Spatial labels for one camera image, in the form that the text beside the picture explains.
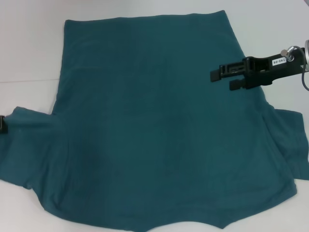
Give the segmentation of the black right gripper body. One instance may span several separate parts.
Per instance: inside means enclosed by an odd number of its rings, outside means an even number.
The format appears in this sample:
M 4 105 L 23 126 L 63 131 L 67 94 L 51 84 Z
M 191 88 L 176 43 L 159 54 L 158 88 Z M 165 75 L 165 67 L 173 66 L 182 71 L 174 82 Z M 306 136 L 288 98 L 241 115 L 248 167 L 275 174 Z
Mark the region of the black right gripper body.
M 288 61 L 280 54 L 267 58 L 246 57 L 244 87 L 271 85 L 274 80 L 300 74 L 306 65 L 304 51 L 293 51 L 294 59 Z

